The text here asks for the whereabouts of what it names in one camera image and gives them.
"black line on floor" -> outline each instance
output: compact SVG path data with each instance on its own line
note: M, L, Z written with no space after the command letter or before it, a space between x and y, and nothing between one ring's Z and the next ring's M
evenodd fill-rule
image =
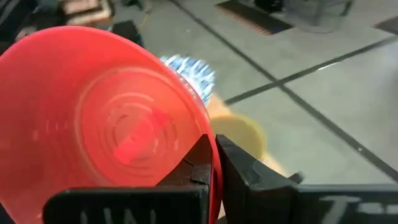
M334 63L338 63L338 62L346 60L346 59L348 59L350 57L353 57L355 55L363 54L363 53L368 52L368 51L370 51L372 49L376 49L378 47L382 47L382 46L391 44L391 43L393 43L395 41L398 41L398 36L389 37L387 39L381 40L381 41L376 42L374 44L371 44L369 46L366 46L366 47L363 47L361 49L355 50L353 52L344 54L344 55L342 55L340 57L333 58L333 59L331 59L331 60L329 60L327 62L323 62L323 63L321 63L319 65L316 65L316 66L313 66L311 68L299 71L299 72L297 72L297 73L295 73L293 75L289 75L289 76L287 76L285 78L282 78L280 80L277 80L277 81L275 81L273 83L265 84L263 86L255 88L255 89L248 90L248 91L246 91L246 92L244 92L242 94L239 94L237 96L234 96L234 97L226 100L225 102L226 102L227 105L232 105L234 103L238 103L238 102L240 102L242 100L245 100L247 98L250 98L250 97L252 97L254 95L257 95L257 94L260 94L260 93L262 93L264 91L270 90L271 88L286 84L286 83L291 82L293 80L296 80L298 78L301 78L301 77L304 77L306 75L309 75L309 74L311 74L313 72L316 72L319 69L323 69L323 68L329 67L329 66L333 65Z
M242 101L242 100L245 100L245 99L247 99L247 98L250 98L250 97L252 97L252 96L254 96L254 95L257 95L257 94L259 94L259 93L262 93L262 92L264 92L264 91L267 91L267 90L269 90L269 89L271 89L271 88L274 88L274 87L276 87L276 86L277 86L277 83L276 83L276 82L268 83L268 84L266 84L266 85L260 86L260 87L258 87L258 88L255 88L255 89L246 91L246 92L244 92L244 93L242 93L242 94L239 94L239 95L236 95L236 96L234 96L234 97L232 97L232 98L229 98L229 99L225 100L224 103L225 103L227 106L230 106L230 105L232 105L232 104L235 104L235 103L237 103L237 102L240 102L240 101Z
M281 79L281 80L276 79L273 75L271 75L265 69L260 67L256 62L254 62L251 58L249 58L247 55L245 55L242 51L237 49L235 46L233 46L231 43L229 43L225 38L220 36L212 28L210 28L208 25L206 25L201 19L197 18L190 11L185 9L179 2L177 2L176 0L169 0L169 1L174 3L181 11L186 13L189 17L191 17L196 23L201 25L209 33L213 34L217 39L219 39L222 43L224 43L227 47L229 47L233 52L235 52L240 57L242 57L245 61L247 61L247 63L252 65L256 70L258 70L264 76L266 76L269 80L274 82L274 83L267 84L267 85L264 85L264 86L254 89L256 91L253 91L253 93L257 93L258 91L263 90L262 87L265 89L264 91L266 91L270 88L275 87L274 85L276 85L280 90L282 90L284 93L286 93L296 104L298 104L301 108L303 108L309 115L313 116L316 120L321 122L321 124L323 124L327 129L329 129L335 135L337 135L342 140L344 140L348 145L350 145L354 149L354 151L356 151L357 153L362 155L366 160L368 160L368 162L370 162L371 164L376 166L379 170L381 170L383 173L388 175L392 180L394 180L395 182L398 182L398 171L396 171L390 165L388 165L386 162L384 162L383 160L378 158L377 155L375 155L369 149L364 147L361 143L359 143L357 140L355 140L347 132L345 132L341 128L339 128L335 123L333 123L331 120L329 120L323 114L321 114L321 112L317 111L314 107L309 105L305 100L303 100L301 97L299 97L297 94L295 94L291 89L287 88L283 83L277 84L278 81L281 82L283 79ZM239 99L239 96L235 96L235 97L232 97L231 99L229 99L230 104L231 104L231 102L233 103L234 101L237 101Z
M352 136L350 136L347 132L343 131L339 128L335 123L330 121L327 117L325 117L321 112L317 111L314 107L308 104L305 100L295 94L291 89L287 88L284 85L279 86L279 88L286 93L296 104L301 106L307 113L312 115L315 119L321 122L327 129L335 133L338 137L344 140L347 144L349 144L357 153L362 155L366 160L368 160L371 164L376 166L383 173L388 175L392 180L398 182L398 171L392 168L389 164L381 160L377 157L373 152L355 140Z

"gray floor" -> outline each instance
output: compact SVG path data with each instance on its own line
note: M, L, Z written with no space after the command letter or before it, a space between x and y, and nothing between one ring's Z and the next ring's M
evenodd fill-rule
M227 100L275 80L390 39L373 28L398 16L396 0L357 0L341 28L313 34L292 28L265 36L214 8L223 0L179 0L194 17L251 58L270 80L169 0L153 0L142 27L154 55L187 54L216 70L215 91ZM116 3L116 21L144 20L133 7ZM285 84L351 136L364 149L398 170L398 41L361 52ZM267 133L269 153L288 173L302 171L308 184L394 183L346 139L275 87L231 108L255 119Z

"yellow object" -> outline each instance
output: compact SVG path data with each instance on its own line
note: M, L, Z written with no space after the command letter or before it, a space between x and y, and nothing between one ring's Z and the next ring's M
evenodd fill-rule
M252 119L240 114L226 114L211 118L210 123L215 134L224 134L260 161L265 158L266 134Z

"dark object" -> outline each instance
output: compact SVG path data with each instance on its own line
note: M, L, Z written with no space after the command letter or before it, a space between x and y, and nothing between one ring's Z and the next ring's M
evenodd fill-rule
M49 224L208 222L205 185L135 189L69 190L51 198L43 220Z
M303 180L304 180L304 175L303 175L301 172L297 172L297 173L291 175L291 176L289 177L289 179L290 179L291 181L295 182L296 184L299 184L299 183L303 182Z
M11 217L8 215L4 207L0 203L0 223L1 224L15 224Z
M35 0L0 0L0 55L15 41L30 33L21 35L29 28L38 31L66 24L66 16L60 5L50 7L38 5Z
M137 5L139 10L144 10L144 5L141 0L122 0L124 6L134 6Z
M398 16L375 25L376 28L398 35Z
M254 0L254 4L268 13L280 12L283 6L282 0Z
M212 150L202 136L156 187L71 189L44 206L45 224L208 223Z
M235 0L222 2L216 6L234 16L238 16L238 19L250 23L251 26L254 24L257 29L266 31L265 33L268 34L276 34L292 28L285 22Z
M229 224L398 223L396 185L298 185L217 136Z
M111 29L112 33L117 34L121 37L124 37L134 43L144 47L144 43L142 41L142 37L137 30L136 25L133 21L124 21L114 24Z
M13 43L36 7L37 3L31 0L0 0L0 41Z

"floor tile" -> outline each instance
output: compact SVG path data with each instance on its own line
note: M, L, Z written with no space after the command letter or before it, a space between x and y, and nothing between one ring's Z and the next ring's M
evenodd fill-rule
M396 0L356 0L350 18L373 26L379 22L398 16L398 1Z
M269 83L241 57L227 48L213 35L182 13L170 2L155 5L141 32L144 46L156 56L182 54L206 60L216 71L215 91L226 100L245 91ZM141 13L122 7L123 16Z
M268 151L289 174L302 171L304 184L375 184L392 181L279 89L232 106L266 131Z
M398 42L346 59L288 86L398 170Z
M264 35L214 7L220 0L182 1L225 39L277 78L358 50L392 34L347 19L329 34L314 34L292 28L275 35Z

